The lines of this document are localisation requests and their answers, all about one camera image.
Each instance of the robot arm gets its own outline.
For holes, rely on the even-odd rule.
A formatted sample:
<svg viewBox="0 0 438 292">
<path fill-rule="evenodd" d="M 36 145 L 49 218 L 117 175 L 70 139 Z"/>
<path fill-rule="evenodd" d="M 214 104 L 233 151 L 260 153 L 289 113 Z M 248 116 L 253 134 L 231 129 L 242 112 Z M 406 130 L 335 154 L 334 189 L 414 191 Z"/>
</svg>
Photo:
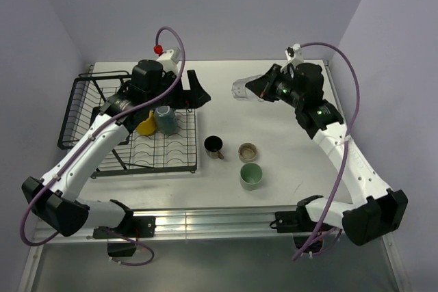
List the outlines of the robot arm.
<svg viewBox="0 0 438 292">
<path fill-rule="evenodd" d="M 265 101 L 281 100 L 295 108 L 299 125 L 340 171 L 347 127 L 336 107 L 323 99 L 322 69 L 304 63 L 299 45 L 288 48 L 286 55 L 286 65 L 274 64 L 265 75 L 248 82 L 246 88 Z M 344 229 L 354 244 L 363 245 L 399 227 L 407 197 L 401 190 L 393 191 L 373 170 L 354 140 L 347 138 L 343 182 L 352 204 L 332 202 L 323 222 Z M 322 196 L 300 201 L 293 220 L 287 224 L 293 225 L 294 231 L 313 229 L 327 201 Z"/>
<path fill-rule="evenodd" d="M 83 227 L 110 227 L 120 234 L 131 228 L 133 211 L 122 203 L 116 200 L 89 201 L 78 197 L 102 160 L 148 118 L 151 109 L 162 105 L 169 105 L 173 109 L 199 108 L 210 101 L 211 98 L 202 89 L 196 73 L 189 70 L 190 90 L 183 90 L 182 83 L 178 82 L 172 92 L 160 101 L 110 123 L 100 131 L 111 117 L 151 100 L 169 88 L 176 79 L 178 61 L 179 49 L 164 51 L 156 61 L 140 61 L 133 68 L 131 80 L 124 82 L 104 105 L 93 109 L 90 128 L 65 158 L 41 179 L 29 177 L 23 183 L 23 193 L 30 202 L 44 185 L 53 178 L 56 179 L 32 208 L 38 217 L 64 236 L 71 236 Z M 86 146 L 81 155 L 74 157 L 88 140 L 92 140 L 92 143 Z M 62 177 L 58 177 L 59 168 L 69 161 L 73 162 Z"/>
</svg>

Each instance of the black clamp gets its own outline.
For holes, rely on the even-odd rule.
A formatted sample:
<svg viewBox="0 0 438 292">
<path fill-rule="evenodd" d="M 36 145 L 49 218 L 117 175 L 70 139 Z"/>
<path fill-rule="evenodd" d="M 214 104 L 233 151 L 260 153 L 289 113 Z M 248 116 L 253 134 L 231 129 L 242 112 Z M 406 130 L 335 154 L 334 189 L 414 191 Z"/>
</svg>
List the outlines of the black clamp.
<svg viewBox="0 0 438 292">
<path fill-rule="evenodd" d="M 131 239 L 150 238 L 155 234 L 155 217 L 150 216 L 138 216 L 131 217 L 129 220 L 129 227 L 127 227 L 124 237 Z M 105 228 L 96 228 L 93 231 L 93 239 L 111 239 L 117 238 L 111 232 L 108 232 Z M 108 256 L 112 258 L 129 257 L 137 250 L 137 245 L 132 242 L 111 242 L 107 245 Z"/>
<path fill-rule="evenodd" d="M 306 205 L 322 197 L 321 195 L 314 195 L 301 200 L 298 202 L 295 211 L 277 211 L 275 213 L 275 220 L 269 224 L 269 227 L 276 229 L 278 234 L 311 232 L 315 228 L 316 223 L 310 220 Z M 332 229 L 330 225 L 323 224 L 321 226 L 322 231 L 330 229 Z"/>
</svg>

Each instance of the tabletop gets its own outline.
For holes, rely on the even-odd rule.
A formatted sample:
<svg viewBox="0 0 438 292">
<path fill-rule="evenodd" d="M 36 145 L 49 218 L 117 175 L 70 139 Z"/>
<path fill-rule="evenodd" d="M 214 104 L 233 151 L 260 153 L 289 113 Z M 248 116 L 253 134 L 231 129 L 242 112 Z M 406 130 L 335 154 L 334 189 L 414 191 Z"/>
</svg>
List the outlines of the tabletop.
<svg viewBox="0 0 438 292">
<path fill-rule="evenodd" d="M 231 86 L 237 79 L 262 75 L 273 63 L 263 61 L 187 61 L 185 69 L 195 70 L 211 101 L 196 110 L 198 170 L 111 176 L 90 179 L 81 197 L 89 200 L 115 199 L 132 209 L 202 209 L 295 205 L 303 198 L 328 196 L 337 172 L 329 158 L 298 125 L 294 109 L 282 102 L 237 101 Z M 323 61 L 324 97 L 336 104 Z M 98 62 L 93 72 L 127 70 L 136 62 Z M 185 88 L 187 79 L 183 78 Z M 203 149 L 206 137 L 217 135 L 224 142 L 225 159 L 211 159 Z M 239 181 L 244 165 L 237 150 L 245 142 L 256 145 L 255 161 L 263 170 L 258 189 L 248 191 Z M 344 184 L 335 200 L 350 202 Z"/>
</svg>

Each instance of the gray wall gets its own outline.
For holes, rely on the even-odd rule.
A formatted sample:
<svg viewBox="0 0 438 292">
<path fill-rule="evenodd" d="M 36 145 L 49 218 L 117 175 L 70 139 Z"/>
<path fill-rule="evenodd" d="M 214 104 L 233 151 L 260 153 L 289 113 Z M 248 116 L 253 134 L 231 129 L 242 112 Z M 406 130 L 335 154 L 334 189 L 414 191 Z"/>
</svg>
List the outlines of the gray wall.
<svg viewBox="0 0 438 292">
<path fill-rule="evenodd" d="M 416 291 L 438 287 L 437 22 L 438 0 L 362 0 L 340 44 L 362 91 L 354 137 L 380 175 L 409 198 L 396 239 Z M 332 69 L 350 116 L 350 73 L 338 57 Z"/>
<path fill-rule="evenodd" d="M 0 254 L 7 261 L 0 289 L 15 291 L 29 252 L 18 235 L 21 183 L 54 164 L 66 97 L 84 66 L 47 0 L 0 0 L 0 8 Z"/>
<path fill-rule="evenodd" d="M 360 0 L 49 0 L 86 59 L 154 56 L 162 25 L 189 59 L 278 59 L 295 42 L 338 44 Z M 309 57 L 329 58 L 325 49 Z"/>
</svg>

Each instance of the black wire dish rack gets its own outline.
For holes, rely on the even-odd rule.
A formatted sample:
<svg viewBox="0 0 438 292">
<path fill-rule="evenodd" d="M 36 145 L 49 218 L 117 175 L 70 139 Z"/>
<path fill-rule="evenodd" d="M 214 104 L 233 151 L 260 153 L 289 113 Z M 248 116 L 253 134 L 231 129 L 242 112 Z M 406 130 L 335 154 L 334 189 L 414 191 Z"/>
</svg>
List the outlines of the black wire dish rack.
<svg viewBox="0 0 438 292">
<path fill-rule="evenodd" d="M 130 79 L 127 71 L 84 73 L 75 79 L 58 147 L 70 150 L 90 127 L 93 107 L 102 106 L 120 85 Z M 124 174 L 192 172 L 197 168 L 196 112 L 176 110 L 179 130 L 172 135 L 159 131 L 143 136 L 134 131 L 106 156 L 91 178 Z"/>
</svg>

